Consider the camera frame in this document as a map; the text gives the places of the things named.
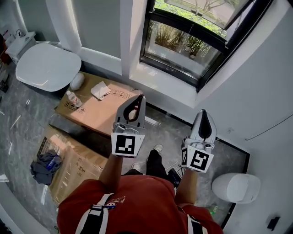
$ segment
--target window sill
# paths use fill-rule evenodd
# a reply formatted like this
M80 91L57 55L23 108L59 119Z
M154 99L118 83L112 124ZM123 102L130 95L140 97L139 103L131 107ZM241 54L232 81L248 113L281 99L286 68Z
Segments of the window sill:
M188 107L195 108L196 106L197 92L195 87L152 66L139 63L130 79Z

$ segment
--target toilet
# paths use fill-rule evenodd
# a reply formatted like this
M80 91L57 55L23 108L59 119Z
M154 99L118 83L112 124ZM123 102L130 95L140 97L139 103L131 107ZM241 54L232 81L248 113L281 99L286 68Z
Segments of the toilet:
M212 183L214 194L227 202L253 202L260 190L260 179L241 173L227 173L216 178Z
M30 86L55 92L66 87L81 68L80 57L48 43L29 48L16 66L16 78Z

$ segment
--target tile floor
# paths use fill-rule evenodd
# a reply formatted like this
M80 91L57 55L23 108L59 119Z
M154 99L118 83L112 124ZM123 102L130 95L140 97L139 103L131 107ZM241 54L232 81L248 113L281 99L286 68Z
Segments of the tile floor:
M30 163L43 138L45 128L52 124L72 134L76 139L88 145L102 155L110 152L110 140L95 133L88 133L83 128L64 119L54 112L59 99L43 96L19 82L11 69L9 90L1 92L0 103L0 174L5 173L9 179L8 186L20 203L36 220L45 226L52 234L56 224L56 204L51 200L49 192L44 192L44 185L38 184L30 175ZM162 152L163 165L169 171L172 167L179 169L180 146L182 138L190 132L190 127L150 107L146 108L146 116L160 122L156 127L145 124L147 136L136 161L146 170L146 159L149 151L156 144L164 146ZM218 211L213 216L221 224L230 208L230 203L217 198L211 191L212 180L228 172L241 172L244 166L245 154L217 141L213 151L215 157L207 173L200 174L197 186L197 205L209 207L218 205ZM122 172L125 173L133 163L125 159Z

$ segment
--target white strap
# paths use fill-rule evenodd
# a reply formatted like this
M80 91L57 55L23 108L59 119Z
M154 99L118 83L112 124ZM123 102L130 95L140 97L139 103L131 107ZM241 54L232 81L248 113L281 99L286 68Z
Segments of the white strap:
M82 218L80 219L80 221L78 223L78 226L76 228L75 234L80 234L82 232L83 227L84 227L84 225L85 225L85 223L87 221L87 217L88 217L89 214L100 216L101 208L103 208L103 206L105 206L105 203L107 202L108 198L111 195L113 195L113 193L104 194L103 197L101 198L101 200L96 205L93 205L91 209L88 209L83 214ZM108 209L104 207L103 208L103 220L102 220L101 228L99 230L99 234L105 234L106 233L108 217L109 217Z
M101 200L97 203L97 205L104 206L108 198L113 195L113 193L104 194L104 196L101 198Z
M195 225L196 230L193 229L192 222L194 222L194 224L197 223ZM187 215L187 227L188 227L188 234L198 233L199 229L201 230L202 234L208 234L207 229L204 226L202 226L200 222L195 221L194 219L192 219L189 215Z
M90 213L90 211L91 211L91 209L85 211L85 213L83 214L82 218L80 219L80 221L78 223L78 226L77 226L77 229L75 231L75 234L80 234L81 233L81 231L83 229L83 226L86 223L87 216Z
M187 215L187 227L188 227L188 234L193 234L193 227L192 227L192 219L189 215Z

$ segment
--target small bottle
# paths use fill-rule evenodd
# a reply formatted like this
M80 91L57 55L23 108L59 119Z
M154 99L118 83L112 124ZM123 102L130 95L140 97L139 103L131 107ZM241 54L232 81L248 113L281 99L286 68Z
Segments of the small bottle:
M68 95L69 100L76 106L81 107L82 102L81 100L75 95L74 92L67 91L66 94Z
M218 210L218 206L217 206L217 204L212 204L209 208L208 208L208 210L209 210L209 212L210 212L210 214L211 215L214 215L216 212L217 212L217 210Z
M61 158L56 155L54 156L54 158L52 158L52 160L46 165L46 169L47 170L51 170L57 163L60 164L61 162Z

